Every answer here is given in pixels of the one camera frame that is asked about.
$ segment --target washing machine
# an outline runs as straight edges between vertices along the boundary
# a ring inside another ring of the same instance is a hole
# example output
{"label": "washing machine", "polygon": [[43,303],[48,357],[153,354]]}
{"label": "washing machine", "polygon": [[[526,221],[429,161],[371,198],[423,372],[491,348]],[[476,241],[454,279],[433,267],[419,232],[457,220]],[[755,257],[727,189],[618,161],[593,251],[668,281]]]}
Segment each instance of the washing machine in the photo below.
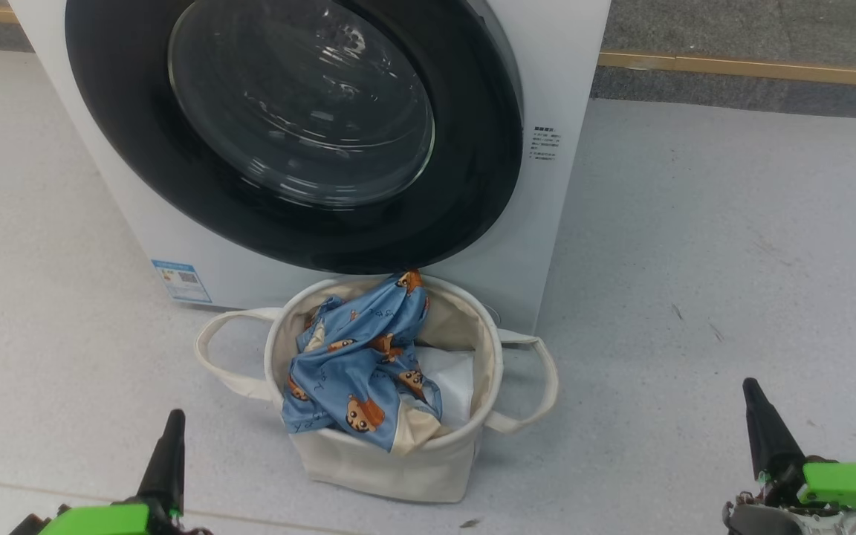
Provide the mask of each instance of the washing machine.
{"label": "washing machine", "polygon": [[532,332],[609,0],[11,0],[180,302],[422,268]]}

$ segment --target blue cloth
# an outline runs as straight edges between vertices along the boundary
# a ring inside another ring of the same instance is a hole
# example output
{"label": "blue cloth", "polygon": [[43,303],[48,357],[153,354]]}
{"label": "blue cloth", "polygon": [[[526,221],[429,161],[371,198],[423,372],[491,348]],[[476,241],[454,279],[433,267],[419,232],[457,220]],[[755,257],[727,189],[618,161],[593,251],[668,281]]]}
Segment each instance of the blue cloth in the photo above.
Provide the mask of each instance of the blue cloth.
{"label": "blue cloth", "polygon": [[[441,393],[415,359],[428,307],[417,271],[393,275],[352,301],[323,302],[289,365],[282,404],[289,433],[337,427],[391,451],[402,400],[441,420]],[[306,350],[319,329],[322,345]]]}

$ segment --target white floor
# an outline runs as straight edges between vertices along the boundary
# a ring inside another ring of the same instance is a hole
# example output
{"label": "white floor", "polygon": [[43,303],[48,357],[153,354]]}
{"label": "white floor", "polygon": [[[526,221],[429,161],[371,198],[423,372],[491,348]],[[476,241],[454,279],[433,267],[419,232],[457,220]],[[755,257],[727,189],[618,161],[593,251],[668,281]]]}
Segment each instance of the white floor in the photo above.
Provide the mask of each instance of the white floor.
{"label": "white floor", "polygon": [[[805,453],[856,460],[856,120],[599,101],[585,126],[540,325],[557,410],[486,435],[461,504],[398,504],[307,481],[197,366],[212,312],[167,300],[35,57],[0,52],[0,534],[128,497],[176,406],[218,533],[721,533],[750,375]],[[214,349],[258,373],[264,337]],[[530,409],[536,366],[507,368],[499,408]]]}

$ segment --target clothes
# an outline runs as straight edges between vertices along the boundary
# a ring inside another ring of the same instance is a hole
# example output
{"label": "clothes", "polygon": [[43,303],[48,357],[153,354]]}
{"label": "clothes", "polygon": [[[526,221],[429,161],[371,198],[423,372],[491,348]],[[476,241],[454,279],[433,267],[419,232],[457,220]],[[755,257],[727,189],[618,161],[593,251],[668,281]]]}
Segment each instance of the clothes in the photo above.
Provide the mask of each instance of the clothes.
{"label": "clothes", "polygon": [[475,395],[475,352],[416,346],[415,356],[421,364],[421,373],[431,377],[441,390],[442,426],[451,430],[466,426],[471,420],[471,400]]}
{"label": "clothes", "polygon": [[437,434],[441,393],[415,358],[428,308],[417,271],[349,302],[323,302],[289,365],[282,406],[289,433],[337,427],[400,455]]}

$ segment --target canvas laundry basket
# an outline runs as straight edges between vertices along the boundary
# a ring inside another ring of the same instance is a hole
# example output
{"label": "canvas laundry basket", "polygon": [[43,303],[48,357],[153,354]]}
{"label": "canvas laundry basket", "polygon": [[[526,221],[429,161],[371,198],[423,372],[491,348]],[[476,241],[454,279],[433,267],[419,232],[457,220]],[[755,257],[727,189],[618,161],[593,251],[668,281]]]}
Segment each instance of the canvas laundry basket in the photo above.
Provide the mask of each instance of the canvas laundry basket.
{"label": "canvas laundry basket", "polygon": [[[227,312],[211,319],[197,338],[197,359],[235,393],[265,400],[279,415],[289,361],[296,356],[296,336],[305,319],[330,295],[353,299],[365,294],[384,277],[327,280],[296,295],[283,308]],[[461,429],[428,440],[404,457],[393,456],[374,444],[335,429],[290,435],[302,465],[316,481],[339,484],[369,494],[414,502],[457,502],[464,496],[482,427],[513,433],[541,419],[557,402],[557,365],[540,338],[498,329],[484,305],[451,283],[422,277],[431,309],[418,339],[448,350],[473,349],[471,420]],[[255,379],[217,368],[207,350],[213,335],[229,320],[251,317],[271,322],[266,339],[265,379]],[[502,344],[530,345],[546,369],[543,400],[534,414],[516,420],[493,410],[502,382]]]}

